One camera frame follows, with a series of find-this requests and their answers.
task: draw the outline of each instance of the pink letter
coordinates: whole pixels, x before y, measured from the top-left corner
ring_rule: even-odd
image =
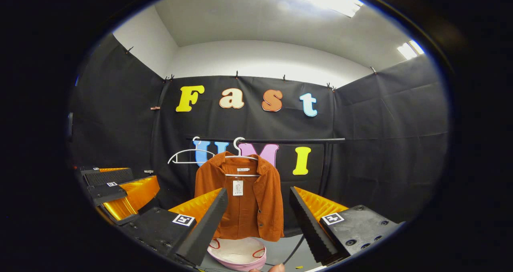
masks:
[[[242,143],[239,144],[238,147],[240,148],[240,155],[242,156],[249,156],[251,154],[256,154],[255,148],[253,144],[248,143]],[[267,160],[267,162],[271,163],[275,167],[276,163],[276,151],[280,148],[280,146],[276,144],[267,144],[262,149],[262,152],[260,153],[260,157]]]

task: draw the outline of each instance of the jacket collar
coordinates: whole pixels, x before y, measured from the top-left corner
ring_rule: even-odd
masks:
[[[225,152],[219,153],[219,154],[215,155],[214,157],[212,157],[211,159],[209,159],[209,162],[211,162],[213,165],[215,165],[217,167],[220,167],[222,164],[224,164],[226,162],[226,156],[235,156],[235,155],[228,151],[225,151]],[[266,159],[264,159],[256,154],[248,155],[248,157],[254,157],[254,158],[258,159],[256,172],[259,175],[266,175],[269,172],[269,169],[272,165]]]

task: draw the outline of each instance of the blue letter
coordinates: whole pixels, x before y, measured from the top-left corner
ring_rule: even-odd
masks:
[[[313,109],[312,103],[317,103],[317,99],[312,97],[312,94],[306,93],[299,97],[299,100],[303,101],[303,111],[309,117],[315,117],[317,110]]]
[[[228,146],[229,143],[225,142],[214,142],[214,144],[218,147],[218,154],[226,151],[226,146]]]
[[[210,145],[210,142],[205,141],[193,141],[194,146],[196,146],[196,149],[205,150],[207,151],[208,146]],[[218,147],[218,154],[226,151],[226,146],[229,145],[229,143],[225,142],[214,142],[214,144]],[[207,162],[207,152],[203,151],[196,151],[196,162]],[[198,166],[201,167],[204,163],[198,163]]]
[[[210,145],[210,142],[205,141],[193,141],[194,146],[196,146],[196,149],[200,150],[207,150],[207,147]],[[196,151],[196,162],[207,162],[207,152],[203,151]]]

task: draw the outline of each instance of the hanger hook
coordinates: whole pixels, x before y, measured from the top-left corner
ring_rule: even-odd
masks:
[[[195,141],[196,139],[199,139],[199,138],[200,138],[200,137],[198,137],[198,136],[194,137],[194,138],[192,139],[192,142],[194,143],[194,141]],[[198,142],[198,144],[196,145],[196,149],[198,149],[198,145],[199,145],[199,144],[201,144],[201,141],[199,141],[199,142]]]
[[[240,151],[240,148],[237,146],[237,141],[240,140],[240,139],[244,139],[243,137],[236,137],[234,140],[233,140],[233,146],[238,150],[238,155],[240,156],[240,154],[242,153]]]

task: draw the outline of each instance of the black backdrop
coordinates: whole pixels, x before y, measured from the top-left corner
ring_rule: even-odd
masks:
[[[447,152],[448,100],[436,66],[420,56],[351,82],[335,91],[335,115],[335,136],[346,143],[334,147],[327,196],[412,219]]]
[[[163,81],[112,36],[91,55],[72,102],[75,165],[128,166],[136,177],[152,169],[159,177],[158,200],[171,208],[194,195],[196,164],[167,164],[192,146],[194,136],[213,139],[319,139],[345,137],[331,151],[324,196],[346,206],[364,204],[400,222],[412,219],[431,195],[441,173],[447,143],[447,102],[441,78],[420,56],[334,92],[324,86],[260,77],[212,76]],[[176,112],[183,86],[205,92],[189,112]],[[241,109],[219,106],[221,92],[238,88]],[[268,89],[283,93],[278,112],[264,111]],[[317,99],[317,116],[303,112],[299,96]],[[160,110],[150,110],[160,106]],[[254,145],[260,153],[263,145]],[[282,194],[299,186],[317,192],[323,164],[318,145],[279,145],[276,168]],[[312,149],[308,174],[293,175],[297,146]],[[211,143],[208,149],[216,153]],[[230,144],[228,151],[236,152]],[[299,233],[288,203],[285,234]]]

